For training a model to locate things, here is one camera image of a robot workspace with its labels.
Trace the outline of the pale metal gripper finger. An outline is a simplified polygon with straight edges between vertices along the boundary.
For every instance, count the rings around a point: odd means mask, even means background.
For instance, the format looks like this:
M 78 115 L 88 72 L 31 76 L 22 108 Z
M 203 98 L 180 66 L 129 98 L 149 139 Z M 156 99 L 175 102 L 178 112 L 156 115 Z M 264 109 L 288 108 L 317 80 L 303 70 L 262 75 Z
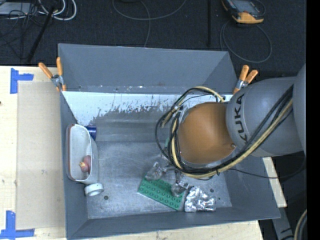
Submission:
M 162 167 L 159 162 L 155 162 L 151 169 L 146 173 L 145 179 L 147 181 L 159 180 L 165 173 L 165 168 Z
M 189 188 L 189 183 L 183 181 L 183 174 L 179 170 L 174 171 L 175 182 L 171 185 L 171 193 L 173 196 L 179 196 Z

